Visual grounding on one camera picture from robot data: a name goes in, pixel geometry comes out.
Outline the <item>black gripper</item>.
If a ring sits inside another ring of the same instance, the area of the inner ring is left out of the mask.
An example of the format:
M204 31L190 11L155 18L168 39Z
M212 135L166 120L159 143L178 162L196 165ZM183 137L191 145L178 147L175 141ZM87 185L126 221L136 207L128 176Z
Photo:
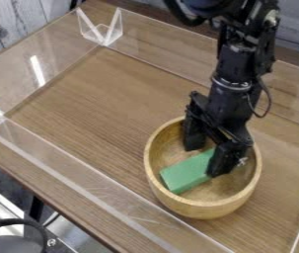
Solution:
M212 76L211 81L207 96L196 91L190 93L183 122L183 145L186 151L202 149L207 137L219 144L207 166L207 175L215 178L231 173L253 146L247 130L253 84L250 80L229 81L218 76Z

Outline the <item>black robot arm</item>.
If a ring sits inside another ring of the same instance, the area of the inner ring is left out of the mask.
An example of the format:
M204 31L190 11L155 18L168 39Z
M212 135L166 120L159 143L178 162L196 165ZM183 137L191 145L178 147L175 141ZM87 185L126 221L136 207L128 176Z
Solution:
M183 145L191 151L215 142L206 174L215 178L231 173L242 162L253 138L250 118L259 97L270 94L262 76L275 62L274 45L279 26L278 0L163 0L179 20L196 27L219 29L216 68L208 94L190 93L183 123Z

